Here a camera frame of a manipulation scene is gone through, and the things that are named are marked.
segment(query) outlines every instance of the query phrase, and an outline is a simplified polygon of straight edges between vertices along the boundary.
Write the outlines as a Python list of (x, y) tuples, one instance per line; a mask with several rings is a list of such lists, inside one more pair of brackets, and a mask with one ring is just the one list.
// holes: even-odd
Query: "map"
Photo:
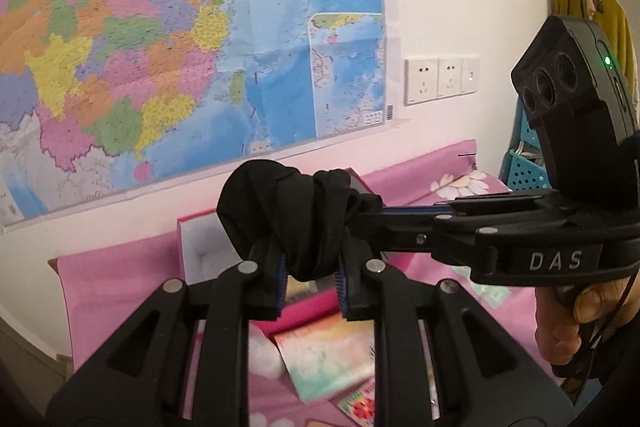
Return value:
[(0, 223), (382, 124), (383, 0), (0, 0)]

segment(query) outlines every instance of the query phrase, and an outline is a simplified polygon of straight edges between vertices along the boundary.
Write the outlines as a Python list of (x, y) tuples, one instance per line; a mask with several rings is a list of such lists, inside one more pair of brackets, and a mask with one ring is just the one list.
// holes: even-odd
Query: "camera lens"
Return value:
[(578, 86), (578, 76), (575, 73), (574, 63), (563, 53), (556, 58), (556, 70), (558, 70), (560, 82), (564, 87), (574, 90)]
[(536, 77), (536, 88), (540, 94), (542, 101), (552, 107), (556, 103), (556, 88), (551, 81), (551, 77), (545, 70), (540, 70)]
[(531, 112), (535, 112), (536, 99), (533, 97), (533, 93), (527, 87), (525, 87), (525, 89), (522, 91), (522, 101), (524, 102), (524, 105), (527, 107), (527, 109), (529, 109)]

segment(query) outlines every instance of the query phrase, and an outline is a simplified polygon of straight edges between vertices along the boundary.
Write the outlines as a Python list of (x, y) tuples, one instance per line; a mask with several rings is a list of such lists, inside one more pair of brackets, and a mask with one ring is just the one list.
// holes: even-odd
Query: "yellow clothing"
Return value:
[[(604, 13), (596, 12), (593, 20), (597, 22), (609, 39), (611, 50), (618, 60), (622, 73), (625, 75), (629, 95), (636, 90), (636, 69), (634, 66), (634, 45), (631, 39), (629, 22), (625, 11), (616, 0), (602, 0)], [(580, 0), (571, 0), (571, 13), (567, 13), (567, 0), (554, 0), (554, 15), (571, 15), (573, 17), (587, 17), (586, 0), (582, 0), (584, 14), (582, 13)]]

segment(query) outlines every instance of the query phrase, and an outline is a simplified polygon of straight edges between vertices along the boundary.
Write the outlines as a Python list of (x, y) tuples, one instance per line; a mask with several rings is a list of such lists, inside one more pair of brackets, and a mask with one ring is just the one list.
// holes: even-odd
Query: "colorful book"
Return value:
[(373, 427), (376, 418), (376, 384), (371, 379), (353, 394), (342, 400), (338, 407), (362, 427)]
[(373, 322), (340, 314), (274, 337), (299, 399), (335, 396), (375, 372)]

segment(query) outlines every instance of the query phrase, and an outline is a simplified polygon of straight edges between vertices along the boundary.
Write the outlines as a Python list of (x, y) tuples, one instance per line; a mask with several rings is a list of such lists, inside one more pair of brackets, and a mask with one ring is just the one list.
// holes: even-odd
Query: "electrical outlet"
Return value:
[(438, 61), (438, 98), (462, 93), (462, 58), (441, 58)]
[(404, 62), (404, 74), (406, 105), (428, 102), (438, 97), (437, 58), (408, 58)]
[(462, 58), (462, 94), (476, 92), (480, 84), (480, 57)]

